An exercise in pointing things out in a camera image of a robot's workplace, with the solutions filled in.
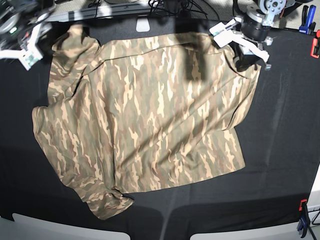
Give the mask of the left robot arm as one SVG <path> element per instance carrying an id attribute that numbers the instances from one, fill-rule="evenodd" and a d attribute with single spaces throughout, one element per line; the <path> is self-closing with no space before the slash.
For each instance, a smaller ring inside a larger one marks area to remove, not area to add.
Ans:
<path id="1" fill-rule="evenodd" d="M 270 55 L 264 45 L 271 46 L 273 38 L 268 36 L 276 17 L 284 17 L 307 0 L 254 0 L 240 10 L 237 0 L 233 1 L 233 18 L 219 22 L 209 29 L 213 40 L 220 47 L 231 44 L 234 50 L 234 65 L 239 72 L 247 70 L 259 60 L 270 69 Z"/>

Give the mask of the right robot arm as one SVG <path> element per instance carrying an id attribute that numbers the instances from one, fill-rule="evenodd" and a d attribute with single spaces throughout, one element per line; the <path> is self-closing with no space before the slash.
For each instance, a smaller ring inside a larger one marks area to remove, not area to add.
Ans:
<path id="1" fill-rule="evenodd" d="M 0 58 L 18 60 L 27 71 L 42 60 L 38 43 L 52 29 L 47 19 L 54 10 L 53 0 L 2 0 Z"/>

